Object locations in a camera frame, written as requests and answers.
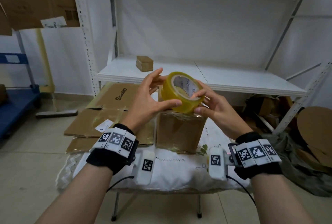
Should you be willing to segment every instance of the person's left hand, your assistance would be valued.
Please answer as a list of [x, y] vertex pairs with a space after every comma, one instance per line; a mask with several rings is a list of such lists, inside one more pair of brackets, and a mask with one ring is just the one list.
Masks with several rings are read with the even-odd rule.
[[150, 121], [158, 112], [182, 105], [180, 100], [173, 99], [157, 102], [151, 97], [151, 94], [158, 89], [158, 85], [162, 85], [167, 78], [167, 76], [160, 76], [162, 71], [163, 68], [161, 67], [144, 78], [128, 115], [121, 122], [134, 133]]

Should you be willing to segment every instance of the yellow packing tape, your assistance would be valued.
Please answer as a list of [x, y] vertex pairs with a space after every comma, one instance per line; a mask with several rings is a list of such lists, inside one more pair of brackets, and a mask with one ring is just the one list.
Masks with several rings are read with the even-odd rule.
[[171, 99], [182, 101], [182, 105], [173, 110], [190, 113], [204, 100], [204, 96], [190, 99], [193, 93], [200, 89], [202, 86], [191, 76], [182, 72], [172, 72], [168, 75], [160, 92], [165, 101]]

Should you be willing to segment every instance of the upper shelf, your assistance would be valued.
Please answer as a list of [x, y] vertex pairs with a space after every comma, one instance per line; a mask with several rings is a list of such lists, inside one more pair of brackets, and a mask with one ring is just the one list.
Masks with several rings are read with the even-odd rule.
[[[153, 69], [163, 67], [162, 75], [184, 72], [208, 84], [213, 90], [284, 96], [303, 96], [305, 90], [260, 68], [215, 62], [153, 58]], [[135, 56], [119, 56], [98, 74], [99, 80], [140, 83], [149, 72], [136, 67]]]

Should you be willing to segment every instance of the push broom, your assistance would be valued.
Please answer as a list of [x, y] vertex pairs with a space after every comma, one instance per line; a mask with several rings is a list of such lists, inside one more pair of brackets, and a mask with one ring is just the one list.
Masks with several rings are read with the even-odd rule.
[[46, 78], [48, 80], [48, 85], [39, 87], [39, 90], [40, 90], [40, 92], [51, 93], [53, 107], [55, 110], [55, 111], [39, 112], [36, 114], [36, 118], [77, 116], [77, 114], [78, 114], [77, 109], [63, 110], [63, 111], [58, 110], [58, 107], [56, 104], [56, 97], [54, 95], [55, 87], [54, 87], [54, 83], [53, 83], [51, 68], [49, 66], [49, 62], [48, 62], [48, 58], [47, 58], [47, 52], [46, 52], [46, 47], [45, 47], [42, 31], [40, 28], [36, 29], [35, 31], [36, 31], [36, 36], [37, 36], [38, 47], [40, 50], [41, 58], [42, 58], [45, 73], [46, 73]]

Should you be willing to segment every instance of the tiled floor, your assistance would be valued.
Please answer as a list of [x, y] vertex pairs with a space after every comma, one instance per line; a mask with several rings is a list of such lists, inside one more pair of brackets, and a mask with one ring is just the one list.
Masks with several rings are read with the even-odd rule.
[[[52, 107], [44, 102], [42, 110]], [[61, 109], [83, 109], [87, 102], [60, 101]], [[31, 112], [0, 148], [0, 223], [33, 223], [56, 198], [54, 181], [71, 137], [63, 136], [74, 117], [36, 119]], [[313, 196], [289, 181], [316, 223], [331, 223], [332, 198]], [[110, 223], [115, 193], [108, 193], [96, 223]], [[259, 223], [250, 198], [229, 190], [201, 197], [197, 219], [195, 195], [121, 194], [117, 223]]]

